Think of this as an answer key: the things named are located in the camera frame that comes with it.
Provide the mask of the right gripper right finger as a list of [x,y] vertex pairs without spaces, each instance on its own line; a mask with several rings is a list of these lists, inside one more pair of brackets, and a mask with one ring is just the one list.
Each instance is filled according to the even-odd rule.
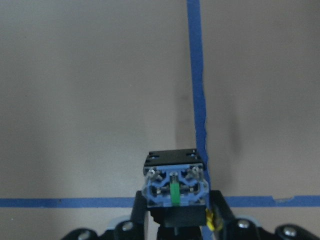
[[269,232],[247,217],[236,217],[219,190],[209,192],[208,228],[216,240],[318,240],[296,224],[282,224]]

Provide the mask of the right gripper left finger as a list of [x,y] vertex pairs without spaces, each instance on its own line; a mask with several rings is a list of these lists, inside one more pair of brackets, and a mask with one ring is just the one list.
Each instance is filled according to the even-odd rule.
[[135,194],[128,220],[122,220],[101,235],[89,228],[77,228],[67,233],[63,240],[145,240],[148,236],[147,200],[142,191]]

